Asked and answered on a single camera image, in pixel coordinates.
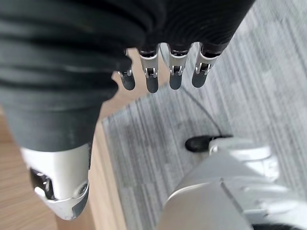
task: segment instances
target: black rubber fingertip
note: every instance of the black rubber fingertip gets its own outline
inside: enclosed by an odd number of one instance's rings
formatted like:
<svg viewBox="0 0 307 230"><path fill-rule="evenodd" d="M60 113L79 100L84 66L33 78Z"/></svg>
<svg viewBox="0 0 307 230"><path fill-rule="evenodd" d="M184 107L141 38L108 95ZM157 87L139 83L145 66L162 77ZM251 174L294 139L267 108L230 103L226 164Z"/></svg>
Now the black rubber fingertip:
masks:
<svg viewBox="0 0 307 230"><path fill-rule="evenodd" d="M123 83L123 86L126 90L133 90L135 87L135 80L133 74L131 74L130 76L124 76L123 78L121 78L121 82Z"/></svg>
<svg viewBox="0 0 307 230"><path fill-rule="evenodd" d="M182 81L182 75L178 75L178 73L175 73L174 75L171 74L169 76L169 85L173 90L177 90L181 86Z"/></svg>
<svg viewBox="0 0 307 230"><path fill-rule="evenodd" d="M146 85L149 92L157 92L159 88L158 78L146 78Z"/></svg>
<svg viewBox="0 0 307 230"><path fill-rule="evenodd" d="M207 75L204 74L197 74L196 72L193 73L192 77L192 85L196 88L200 88L204 85L206 81Z"/></svg>

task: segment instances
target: silver metal part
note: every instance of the silver metal part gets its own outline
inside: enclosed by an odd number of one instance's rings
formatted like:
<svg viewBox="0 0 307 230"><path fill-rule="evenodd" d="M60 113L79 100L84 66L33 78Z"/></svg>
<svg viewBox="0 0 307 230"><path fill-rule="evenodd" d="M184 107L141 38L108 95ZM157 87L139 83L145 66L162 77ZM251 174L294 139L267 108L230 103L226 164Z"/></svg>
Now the silver metal part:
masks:
<svg viewBox="0 0 307 230"><path fill-rule="evenodd" d="M197 54L197 58L196 58L195 72L197 74L199 74L200 71L201 71L201 67L205 66L204 75L207 75L209 73L209 71L211 70L211 68L213 67L213 65L215 64L217 57L218 56L216 56L216 57L205 57L201 53L201 46L200 46L198 54Z"/></svg>
<svg viewBox="0 0 307 230"><path fill-rule="evenodd" d="M119 75L120 75L121 78L124 77L124 76L123 76L123 72L120 72L120 71L119 71L118 73L119 73ZM127 75L128 75L128 76L131 76L131 75L132 75L132 69L131 69L131 68L130 68L129 70L127 70Z"/></svg>
<svg viewBox="0 0 307 230"><path fill-rule="evenodd" d="M251 230L286 225L307 230L307 204L246 162L272 154L239 138L212 141L211 155L184 177L163 210L158 230Z"/></svg>
<svg viewBox="0 0 307 230"><path fill-rule="evenodd" d="M158 49L154 56L144 57L140 55L140 59L141 59L142 68L143 68L146 78L149 78L150 75L152 75L153 78L157 78L158 77Z"/></svg>
<svg viewBox="0 0 307 230"><path fill-rule="evenodd" d="M76 218L85 207L89 170L88 144L58 152L21 148L36 194L60 218Z"/></svg>
<svg viewBox="0 0 307 230"><path fill-rule="evenodd" d="M169 69L170 73L174 75L174 67L179 67L178 75L182 75L184 68L186 67L188 55L182 55L177 56L174 54L171 54L171 51L169 51Z"/></svg>

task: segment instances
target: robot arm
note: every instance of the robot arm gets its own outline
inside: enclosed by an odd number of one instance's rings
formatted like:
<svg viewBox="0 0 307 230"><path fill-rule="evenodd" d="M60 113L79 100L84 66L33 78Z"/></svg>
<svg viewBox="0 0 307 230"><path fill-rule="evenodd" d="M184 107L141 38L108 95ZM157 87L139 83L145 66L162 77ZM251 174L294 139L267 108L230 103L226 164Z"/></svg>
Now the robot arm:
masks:
<svg viewBox="0 0 307 230"><path fill-rule="evenodd" d="M170 196L158 230L307 229L306 202L274 183L279 169L269 147L225 138L210 152Z"/></svg>

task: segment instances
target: black cable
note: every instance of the black cable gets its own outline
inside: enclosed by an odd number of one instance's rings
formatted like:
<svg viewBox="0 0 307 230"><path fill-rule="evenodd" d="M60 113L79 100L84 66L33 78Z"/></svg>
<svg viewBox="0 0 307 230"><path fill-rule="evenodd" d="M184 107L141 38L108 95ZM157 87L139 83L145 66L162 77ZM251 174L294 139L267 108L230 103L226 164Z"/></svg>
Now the black cable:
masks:
<svg viewBox="0 0 307 230"><path fill-rule="evenodd" d="M223 136L222 131L220 129L220 127L218 126L218 124L215 122L215 120L213 119L213 117L211 116L211 114L205 109L204 106L202 106L201 103L199 103L196 98L184 87L181 87L183 92L185 92L185 94L207 115L207 117L209 118L209 120L211 120L211 122L213 123L213 125L215 126L215 128L217 129L218 133L220 136Z"/></svg>

